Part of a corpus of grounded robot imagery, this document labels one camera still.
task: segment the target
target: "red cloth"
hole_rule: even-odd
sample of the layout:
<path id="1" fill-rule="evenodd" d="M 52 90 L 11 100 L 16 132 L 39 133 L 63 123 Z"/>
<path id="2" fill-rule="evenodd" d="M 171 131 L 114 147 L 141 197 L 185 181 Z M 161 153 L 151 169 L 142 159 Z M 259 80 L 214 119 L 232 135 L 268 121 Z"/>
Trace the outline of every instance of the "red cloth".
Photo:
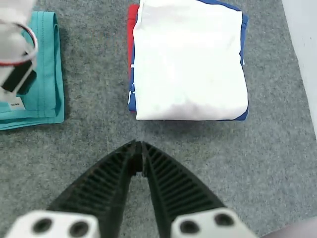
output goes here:
<path id="1" fill-rule="evenodd" d="M 128 8 L 128 19 L 127 19 L 127 49 L 128 49 L 128 70 L 129 70 L 129 80 L 131 71 L 131 57 L 133 48 L 133 28 L 135 26 L 135 21 L 138 14 L 139 5 L 131 4 Z"/>

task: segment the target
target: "stack of folded clothes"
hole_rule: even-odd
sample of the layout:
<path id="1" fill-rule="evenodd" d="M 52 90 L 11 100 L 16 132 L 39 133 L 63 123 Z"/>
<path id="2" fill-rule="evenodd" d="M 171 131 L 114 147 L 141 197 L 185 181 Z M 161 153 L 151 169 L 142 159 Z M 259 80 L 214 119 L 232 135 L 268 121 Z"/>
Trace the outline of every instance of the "stack of folded clothes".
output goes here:
<path id="1" fill-rule="evenodd" d="M 128 108 L 138 120 L 245 120 L 248 18 L 216 0 L 141 0 L 128 9 Z"/>
<path id="2" fill-rule="evenodd" d="M 0 130 L 64 121 L 64 89 L 56 15 L 54 12 L 33 12 L 29 26 L 39 43 L 35 69 L 37 77 L 26 95 L 18 95 L 23 103 L 19 110 L 12 110 L 8 103 L 0 102 Z"/>

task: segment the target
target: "white wall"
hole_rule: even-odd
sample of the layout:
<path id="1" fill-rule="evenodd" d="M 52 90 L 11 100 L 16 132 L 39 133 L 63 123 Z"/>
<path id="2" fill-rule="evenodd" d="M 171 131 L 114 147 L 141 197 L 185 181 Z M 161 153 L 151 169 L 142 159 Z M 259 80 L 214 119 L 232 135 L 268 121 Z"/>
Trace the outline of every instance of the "white wall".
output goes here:
<path id="1" fill-rule="evenodd" d="M 317 0 L 282 0 L 317 135 Z"/>

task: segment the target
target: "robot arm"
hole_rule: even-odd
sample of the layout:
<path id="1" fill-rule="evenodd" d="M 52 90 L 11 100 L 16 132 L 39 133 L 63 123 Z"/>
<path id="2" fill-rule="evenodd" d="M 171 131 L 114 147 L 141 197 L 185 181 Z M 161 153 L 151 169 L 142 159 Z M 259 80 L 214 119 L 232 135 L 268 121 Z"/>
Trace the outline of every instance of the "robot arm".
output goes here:
<path id="1" fill-rule="evenodd" d="M 256 238 L 187 168 L 156 147 L 135 141 L 93 165 L 46 211 L 18 218 L 6 238 L 117 238 L 130 180 L 137 172 L 148 180 L 161 238 Z"/>
<path id="2" fill-rule="evenodd" d="M 16 94 L 25 94 L 27 84 L 36 77 L 37 39 L 27 26 L 36 0 L 0 1 L 0 101 L 12 102 Z M 21 35 L 24 30 L 31 45 Z"/>

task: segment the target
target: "screw hole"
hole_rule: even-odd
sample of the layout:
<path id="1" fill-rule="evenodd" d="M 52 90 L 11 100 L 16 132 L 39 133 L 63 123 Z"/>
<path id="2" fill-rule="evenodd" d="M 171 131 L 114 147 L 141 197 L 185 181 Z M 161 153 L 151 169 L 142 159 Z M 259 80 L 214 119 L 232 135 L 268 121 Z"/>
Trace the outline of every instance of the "screw hole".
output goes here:
<path id="1" fill-rule="evenodd" d="M 88 224 L 86 222 L 76 222 L 70 228 L 70 235 L 78 238 L 84 236 L 88 232 Z"/>
<path id="2" fill-rule="evenodd" d="M 232 226 L 234 224 L 233 219 L 226 214 L 218 214 L 214 220 L 218 226 Z"/>
<path id="3" fill-rule="evenodd" d="M 199 227 L 193 221 L 184 221 L 180 224 L 180 230 L 182 233 L 194 234 L 199 231 Z"/>
<path id="4" fill-rule="evenodd" d="M 33 231 L 35 233 L 44 233 L 47 232 L 52 225 L 52 220 L 49 218 L 44 218 L 35 223 L 33 226 Z"/>

